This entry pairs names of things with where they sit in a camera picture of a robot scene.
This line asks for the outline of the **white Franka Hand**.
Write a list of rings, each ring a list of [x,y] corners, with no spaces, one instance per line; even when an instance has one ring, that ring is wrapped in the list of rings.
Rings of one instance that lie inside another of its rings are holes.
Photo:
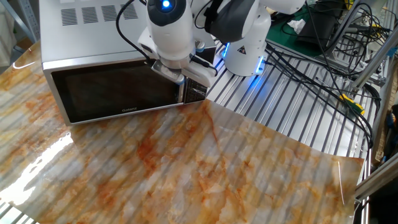
[[[182,84],[190,78],[205,87],[214,83],[216,70],[210,62],[196,56],[193,30],[154,32],[146,27],[139,37],[139,45],[154,60],[151,69],[163,77]]]

